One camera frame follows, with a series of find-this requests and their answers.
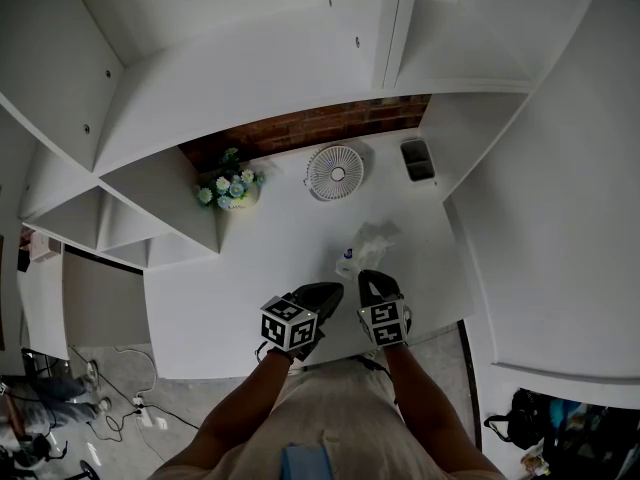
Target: gray floor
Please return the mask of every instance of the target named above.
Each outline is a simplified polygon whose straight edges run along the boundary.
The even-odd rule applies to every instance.
[[[138,350],[151,353],[149,345],[139,345]],[[458,411],[467,432],[473,439],[473,416],[471,396],[467,378],[465,360],[457,327],[454,325],[433,333],[431,337],[411,349],[431,377],[442,387],[454,407]],[[127,397],[131,398],[139,390],[147,389],[153,381],[151,365],[144,356],[136,353],[117,353],[113,348],[79,348],[78,351],[87,359],[95,359],[100,371]],[[84,371],[84,362],[72,351],[71,368],[76,374]],[[196,425],[200,424],[209,411],[229,392],[237,387],[242,378],[175,381],[158,380],[155,389],[144,394],[146,403],[157,404],[174,412]],[[108,396],[113,402],[111,415],[119,423],[120,418],[133,409],[116,391],[102,382],[100,396]],[[126,419],[122,431],[121,443],[100,441],[86,425],[71,425],[56,429],[52,438],[57,448],[69,442],[67,457],[62,461],[53,461],[44,465],[38,472],[39,478],[65,478],[79,472],[78,461],[86,460],[91,464],[102,480],[138,480],[147,478],[163,460],[169,459],[182,450],[193,438],[195,431],[172,416],[149,409],[152,418],[164,418],[168,428],[160,430],[156,424],[153,428],[139,431],[135,417]],[[104,417],[93,424],[101,437],[116,437],[105,422]],[[151,445],[149,448],[142,436]]]

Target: small fan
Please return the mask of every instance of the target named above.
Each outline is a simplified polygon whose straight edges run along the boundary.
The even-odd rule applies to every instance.
[[[305,185],[322,201],[348,196],[360,186],[362,158],[347,146],[329,146],[317,152],[307,166]]]

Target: power strip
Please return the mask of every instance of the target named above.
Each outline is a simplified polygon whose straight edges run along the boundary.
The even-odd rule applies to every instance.
[[[136,406],[140,410],[142,414],[137,416],[137,418],[142,422],[145,427],[153,427],[153,421],[151,420],[151,416],[149,416],[149,411],[145,407],[144,398],[141,396],[133,398],[133,405]]]

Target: black and white marker cube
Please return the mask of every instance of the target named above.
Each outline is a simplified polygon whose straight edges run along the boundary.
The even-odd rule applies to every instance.
[[[316,334],[318,315],[288,300],[273,297],[260,308],[262,337],[285,352],[311,343]]]
[[[358,310],[360,324],[378,347],[401,343],[407,339],[404,299],[383,302]]]

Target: black bag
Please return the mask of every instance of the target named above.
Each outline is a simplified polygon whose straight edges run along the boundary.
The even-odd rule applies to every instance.
[[[506,421],[507,437],[491,425],[494,421]],[[493,430],[505,443],[513,443],[523,450],[538,444],[549,429],[549,397],[519,389],[511,401],[511,412],[506,416],[489,416],[484,426]]]

